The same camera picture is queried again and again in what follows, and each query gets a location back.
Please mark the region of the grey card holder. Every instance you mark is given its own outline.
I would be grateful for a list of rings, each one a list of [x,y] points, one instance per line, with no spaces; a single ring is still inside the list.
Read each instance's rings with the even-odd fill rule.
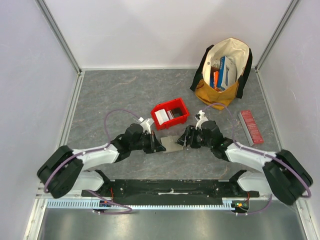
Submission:
[[[178,135],[169,135],[166,137],[161,137],[160,142],[165,147],[165,153],[172,153],[177,151],[182,151],[184,147],[182,145],[177,144],[179,139]]]

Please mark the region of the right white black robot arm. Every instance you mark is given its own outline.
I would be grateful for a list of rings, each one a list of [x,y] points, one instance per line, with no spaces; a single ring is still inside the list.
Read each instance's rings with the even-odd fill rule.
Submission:
[[[268,152],[245,146],[224,137],[215,121],[205,121],[200,127],[188,125],[177,144],[192,149],[207,147],[218,159],[258,171],[243,173],[229,184],[235,197],[250,191],[267,192],[289,206],[299,198],[311,197],[313,179],[290,151]]]

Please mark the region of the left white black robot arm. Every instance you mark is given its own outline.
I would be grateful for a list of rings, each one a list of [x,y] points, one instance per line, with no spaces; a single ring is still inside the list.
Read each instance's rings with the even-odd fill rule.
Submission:
[[[44,184],[43,191],[50,193],[55,199],[65,196],[73,189],[93,190],[103,197],[110,192],[110,184],[99,173],[88,169],[118,163],[128,158],[133,151],[154,154],[166,150],[153,130],[145,130],[142,125],[133,123],[106,145],[87,149],[60,146],[36,175]]]

